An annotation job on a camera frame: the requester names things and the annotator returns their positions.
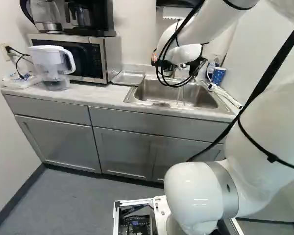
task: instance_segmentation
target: stainless steel sink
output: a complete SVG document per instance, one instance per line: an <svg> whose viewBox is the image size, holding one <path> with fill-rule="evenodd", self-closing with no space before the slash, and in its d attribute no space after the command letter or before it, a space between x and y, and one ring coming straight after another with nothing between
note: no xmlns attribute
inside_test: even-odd
<svg viewBox="0 0 294 235"><path fill-rule="evenodd" d="M188 83L181 88L163 86L156 79L144 79L138 87L132 87L124 102L142 105L153 105L177 109L206 109L213 112L231 114L230 109L214 94L208 91L207 85Z"/></svg>

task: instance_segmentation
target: cabinet drawer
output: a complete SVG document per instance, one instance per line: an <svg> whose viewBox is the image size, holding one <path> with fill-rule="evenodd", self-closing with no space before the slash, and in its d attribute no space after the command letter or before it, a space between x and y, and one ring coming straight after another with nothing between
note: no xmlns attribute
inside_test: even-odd
<svg viewBox="0 0 294 235"><path fill-rule="evenodd" d="M197 141L214 141L228 123L144 114L90 107L93 126L163 135Z"/></svg>
<svg viewBox="0 0 294 235"><path fill-rule="evenodd" d="M14 95L4 96L14 114L91 125L87 106Z"/></svg>

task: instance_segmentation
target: gray countertop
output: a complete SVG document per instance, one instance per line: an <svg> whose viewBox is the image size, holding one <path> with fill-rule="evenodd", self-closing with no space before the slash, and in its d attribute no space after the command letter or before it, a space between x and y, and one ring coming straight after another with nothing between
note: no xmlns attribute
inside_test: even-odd
<svg viewBox="0 0 294 235"><path fill-rule="evenodd" d="M44 85L39 83L24 90L13 90L5 87L1 89L1 92L3 94L64 102L70 104L80 104L100 108L111 108L141 113L204 119L221 122L231 122L235 117L234 113L237 113L237 109L222 97L220 97L220 99L222 99L222 101L233 111L233 113L222 114L205 109L186 110L170 107L155 107L125 103L123 102L123 100L125 99L129 90L130 87L128 86L120 86L114 84L82 85L71 83L70 88L65 91L52 92L46 90Z"/></svg>

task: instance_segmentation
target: floor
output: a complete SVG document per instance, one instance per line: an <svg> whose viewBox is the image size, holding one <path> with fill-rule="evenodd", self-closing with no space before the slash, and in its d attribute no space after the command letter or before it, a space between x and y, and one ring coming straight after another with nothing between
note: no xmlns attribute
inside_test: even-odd
<svg viewBox="0 0 294 235"><path fill-rule="evenodd" d="M115 200L157 195L163 191L47 169L0 227L0 235L111 235ZM245 235L294 235L292 225L239 224Z"/></svg>

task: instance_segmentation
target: blue mug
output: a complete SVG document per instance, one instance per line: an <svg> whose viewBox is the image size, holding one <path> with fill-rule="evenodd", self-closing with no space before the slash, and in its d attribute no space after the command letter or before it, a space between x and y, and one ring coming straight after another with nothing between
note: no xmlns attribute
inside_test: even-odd
<svg viewBox="0 0 294 235"><path fill-rule="evenodd" d="M215 67L214 73L212 74L211 81L215 83L217 86L221 83L226 72L226 68Z"/></svg>

